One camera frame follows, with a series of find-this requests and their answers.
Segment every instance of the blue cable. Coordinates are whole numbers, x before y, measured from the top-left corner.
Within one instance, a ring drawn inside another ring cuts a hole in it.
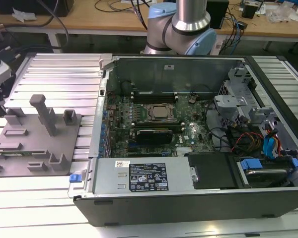
[[[239,29],[237,20],[234,19],[234,21],[235,21],[235,24],[236,24],[236,28],[237,28],[237,31],[236,31],[236,32],[237,32],[237,35],[238,35],[238,31],[239,31],[240,29]],[[234,47],[233,47],[231,53],[229,54],[230,56],[231,56],[231,55],[233,54],[233,52],[235,51],[235,49],[236,49],[236,47],[237,47],[237,44],[238,44],[238,37],[237,37],[237,40],[236,40],[236,42],[235,42],[235,45],[234,45]]]

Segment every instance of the electronic device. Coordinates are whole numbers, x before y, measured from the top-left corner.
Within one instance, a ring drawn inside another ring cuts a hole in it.
[[[88,168],[69,189],[90,224],[298,208],[298,120],[252,57],[98,57]]]
[[[164,0],[164,2],[175,2],[175,0]],[[221,29],[228,8],[228,0],[208,0],[207,12],[210,14],[210,27]]]
[[[50,9],[54,9],[56,4],[55,0],[43,0],[43,2]],[[56,15],[67,16],[73,4],[74,0],[59,0]],[[44,7],[33,0],[0,0],[0,14],[12,14],[13,8],[23,12],[32,12],[36,15],[50,15]]]
[[[253,19],[255,12],[258,10],[259,4],[253,1],[244,3],[242,17]]]

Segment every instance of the white plastic bag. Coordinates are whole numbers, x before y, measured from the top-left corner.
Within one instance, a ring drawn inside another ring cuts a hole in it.
[[[272,10],[268,12],[267,17],[270,22],[275,23],[275,22],[281,22],[281,21],[289,21],[290,15],[293,11],[292,6],[294,4],[288,1],[284,1],[283,4],[278,6],[276,10]]]

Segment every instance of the wooden desk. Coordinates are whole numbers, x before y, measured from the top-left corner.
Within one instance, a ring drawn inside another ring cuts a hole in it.
[[[97,7],[104,10],[110,10],[107,5],[109,0],[102,0]],[[233,4],[237,4],[239,0],[231,0],[229,8]],[[74,6],[67,17],[61,17],[61,20],[72,34],[92,34],[92,35],[130,35],[130,36],[145,36],[147,33],[140,24],[135,14],[128,12],[101,12],[94,8],[96,0],[75,0]],[[116,3],[117,8],[126,8],[130,4]],[[142,14],[147,20],[148,8],[145,5],[141,6]],[[232,14],[238,20],[248,24],[244,32],[243,39],[245,40],[260,40],[260,41],[288,41],[298,42],[298,22],[281,22],[270,23],[266,16],[255,16],[253,19],[241,18],[241,12],[231,10]],[[38,16],[35,22],[27,22],[28,24],[41,24],[45,22],[48,16]],[[20,23],[10,15],[0,15],[0,22]],[[62,34],[64,31],[59,23],[54,19],[47,27],[44,28],[11,28],[15,32],[38,32],[48,34],[51,44],[59,45],[56,34]],[[225,20],[222,29],[216,30],[219,37],[218,42],[221,42],[232,32],[232,25],[228,20]]]

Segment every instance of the motherboard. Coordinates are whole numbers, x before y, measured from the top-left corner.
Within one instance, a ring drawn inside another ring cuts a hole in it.
[[[111,157],[176,157],[214,151],[204,125],[205,102],[197,95],[150,100],[109,93],[105,107]]]

